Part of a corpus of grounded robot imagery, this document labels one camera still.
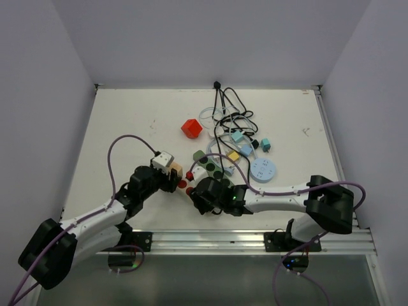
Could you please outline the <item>light blue USB charger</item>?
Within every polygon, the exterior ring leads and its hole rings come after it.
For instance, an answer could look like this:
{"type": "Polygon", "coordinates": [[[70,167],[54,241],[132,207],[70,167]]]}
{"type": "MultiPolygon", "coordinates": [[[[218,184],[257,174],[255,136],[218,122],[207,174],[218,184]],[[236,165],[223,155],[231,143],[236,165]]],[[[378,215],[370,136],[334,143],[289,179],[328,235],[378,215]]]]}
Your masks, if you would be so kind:
{"type": "Polygon", "coordinates": [[[248,157],[253,152],[253,149],[250,145],[243,145],[240,148],[240,153],[243,154],[245,157],[248,157]]]}

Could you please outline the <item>yellow USB charger cube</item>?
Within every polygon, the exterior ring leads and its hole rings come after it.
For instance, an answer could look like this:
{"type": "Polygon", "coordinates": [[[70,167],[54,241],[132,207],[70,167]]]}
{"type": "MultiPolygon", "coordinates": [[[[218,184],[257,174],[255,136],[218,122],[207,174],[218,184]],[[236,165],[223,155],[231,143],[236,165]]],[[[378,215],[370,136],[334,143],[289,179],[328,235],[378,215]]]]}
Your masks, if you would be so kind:
{"type": "Polygon", "coordinates": [[[235,150],[229,151],[227,153],[227,156],[236,163],[239,162],[239,160],[240,160],[240,154],[235,150]]]}

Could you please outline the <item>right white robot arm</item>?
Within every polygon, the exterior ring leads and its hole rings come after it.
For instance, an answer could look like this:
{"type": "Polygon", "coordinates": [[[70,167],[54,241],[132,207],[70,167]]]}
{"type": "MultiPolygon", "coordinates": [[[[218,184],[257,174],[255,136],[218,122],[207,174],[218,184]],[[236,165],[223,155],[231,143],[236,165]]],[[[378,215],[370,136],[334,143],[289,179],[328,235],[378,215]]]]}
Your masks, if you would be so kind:
{"type": "Polygon", "coordinates": [[[269,211],[301,213],[288,222],[289,231],[284,234],[286,247],[294,251],[326,231],[339,235],[353,231],[353,192],[320,175],[297,186],[271,188],[227,186],[206,177],[188,195],[201,214],[214,208],[234,217],[269,211]]]}

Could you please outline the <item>light teal charger green strip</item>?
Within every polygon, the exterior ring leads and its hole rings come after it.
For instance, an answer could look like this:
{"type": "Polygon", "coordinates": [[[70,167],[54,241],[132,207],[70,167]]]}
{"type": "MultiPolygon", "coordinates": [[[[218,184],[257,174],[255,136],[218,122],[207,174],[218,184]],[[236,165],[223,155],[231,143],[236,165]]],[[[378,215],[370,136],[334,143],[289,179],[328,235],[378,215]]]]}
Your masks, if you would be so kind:
{"type": "Polygon", "coordinates": [[[240,143],[244,139],[244,135],[240,131],[233,132],[230,137],[233,143],[240,143]]]}

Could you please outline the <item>round light blue socket hub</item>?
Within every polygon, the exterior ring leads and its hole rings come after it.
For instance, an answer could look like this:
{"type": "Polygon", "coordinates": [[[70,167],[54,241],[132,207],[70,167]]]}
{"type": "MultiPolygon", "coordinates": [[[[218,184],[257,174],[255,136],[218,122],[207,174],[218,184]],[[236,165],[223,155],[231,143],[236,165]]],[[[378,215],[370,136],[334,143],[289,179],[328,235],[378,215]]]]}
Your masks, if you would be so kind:
{"type": "Polygon", "coordinates": [[[258,183],[268,183],[276,174],[276,166],[272,160],[259,157],[256,158],[250,167],[250,176],[258,183]]]}

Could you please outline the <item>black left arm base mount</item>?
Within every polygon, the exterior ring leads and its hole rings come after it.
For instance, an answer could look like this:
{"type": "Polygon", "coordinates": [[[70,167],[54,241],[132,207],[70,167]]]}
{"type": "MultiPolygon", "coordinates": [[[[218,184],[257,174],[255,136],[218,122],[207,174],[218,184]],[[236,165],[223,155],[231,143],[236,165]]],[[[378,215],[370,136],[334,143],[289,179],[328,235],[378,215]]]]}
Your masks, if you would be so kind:
{"type": "Polygon", "coordinates": [[[135,245],[141,248],[144,252],[150,252],[152,245],[153,233],[150,231],[134,231],[133,228],[126,222],[122,222],[115,226],[120,234],[120,239],[116,247],[125,245],[135,245]]]}

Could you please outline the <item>red cube adapter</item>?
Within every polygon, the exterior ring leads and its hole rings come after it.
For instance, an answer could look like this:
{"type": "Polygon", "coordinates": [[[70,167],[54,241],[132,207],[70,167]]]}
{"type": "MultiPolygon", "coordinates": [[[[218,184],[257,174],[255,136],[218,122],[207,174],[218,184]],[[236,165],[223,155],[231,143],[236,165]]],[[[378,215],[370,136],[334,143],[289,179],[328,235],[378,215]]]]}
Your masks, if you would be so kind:
{"type": "Polygon", "coordinates": [[[188,119],[181,126],[181,130],[185,134],[186,137],[195,139],[199,137],[203,128],[196,119],[188,119]]]}

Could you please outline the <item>beige power strip red sockets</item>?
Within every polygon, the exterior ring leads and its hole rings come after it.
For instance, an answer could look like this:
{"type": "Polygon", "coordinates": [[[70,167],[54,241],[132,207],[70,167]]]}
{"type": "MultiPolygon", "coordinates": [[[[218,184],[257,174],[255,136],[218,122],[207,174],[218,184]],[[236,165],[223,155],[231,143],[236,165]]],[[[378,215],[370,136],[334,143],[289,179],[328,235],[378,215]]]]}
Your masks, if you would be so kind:
{"type": "Polygon", "coordinates": [[[177,185],[177,191],[182,193],[185,196],[189,196],[190,192],[195,188],[194,181],[188,181],[187,179],[183,178],[177,185]]]}

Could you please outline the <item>beige wooden cube adapter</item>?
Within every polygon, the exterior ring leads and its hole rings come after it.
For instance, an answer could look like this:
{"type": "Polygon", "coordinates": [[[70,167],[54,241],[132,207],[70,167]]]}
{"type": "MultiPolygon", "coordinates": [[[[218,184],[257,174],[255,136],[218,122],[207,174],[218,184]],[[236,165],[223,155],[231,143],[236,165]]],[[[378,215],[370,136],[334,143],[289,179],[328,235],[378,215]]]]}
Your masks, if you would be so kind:
{"type": "Polygon", "coordinates": [[[175,170],[177,172],[177,177],[182,178],[183,177],[183,168],[181,165],[179,165],[178,163],[176,163],[175,161],[173,161],[170,164],[170,170],[175,170]]]}

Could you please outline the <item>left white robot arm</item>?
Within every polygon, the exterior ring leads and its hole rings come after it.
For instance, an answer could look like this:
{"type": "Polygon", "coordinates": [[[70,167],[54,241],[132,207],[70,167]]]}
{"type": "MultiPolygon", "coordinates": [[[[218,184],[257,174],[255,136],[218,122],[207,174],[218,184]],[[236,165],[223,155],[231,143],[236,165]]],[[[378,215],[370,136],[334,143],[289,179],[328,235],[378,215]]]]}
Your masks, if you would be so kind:
{"type": "Polygon", "coordinates": [[[167,173],[153,166],[139,166],[108,203],[81,216],[57,222],[43,221],[22,251],[18,264],[44,289],[60,284],[75,264],[115,247],[126,250],[133,236],[127,220],[159,190],[173,193],[182,170],[167,173]]]}

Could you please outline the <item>green power strip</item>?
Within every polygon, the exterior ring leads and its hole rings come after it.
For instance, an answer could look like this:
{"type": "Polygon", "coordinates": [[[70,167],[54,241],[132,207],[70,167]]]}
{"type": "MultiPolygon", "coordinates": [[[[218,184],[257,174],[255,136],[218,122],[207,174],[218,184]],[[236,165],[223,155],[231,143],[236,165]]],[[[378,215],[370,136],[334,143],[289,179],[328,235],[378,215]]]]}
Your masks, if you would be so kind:
{"type": "Polygon", "coordinates": [[[217,164],[212,156],[205,156],[205,153],[202,150],[198,150],[193,154],[193,160],[195,162],[194,167],[202,166],[206,169],[208,177],[212,177],[216,180],[220,180],[223,185],[227,187],[233,186],[230,176],[225,174],[224,169],[227,168],[224,164],[224,168],[221,168],[221,165],[217,164]]]}

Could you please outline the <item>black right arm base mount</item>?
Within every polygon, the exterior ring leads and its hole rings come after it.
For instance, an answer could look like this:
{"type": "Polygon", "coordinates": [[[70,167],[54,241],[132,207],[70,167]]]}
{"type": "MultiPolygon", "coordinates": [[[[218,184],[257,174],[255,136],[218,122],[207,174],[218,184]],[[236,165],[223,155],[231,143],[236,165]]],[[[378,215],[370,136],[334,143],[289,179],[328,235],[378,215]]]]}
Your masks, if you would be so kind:
{"type": "Polygon", "coordinates": [[[319,240],[325,233],[325,230],[307,215],[290,219],[285,230],[276,229],[263,234],[265,251],[289,252],[296,249],[302,252],[310,249],[312,252],[319,252],[319,240]]]}

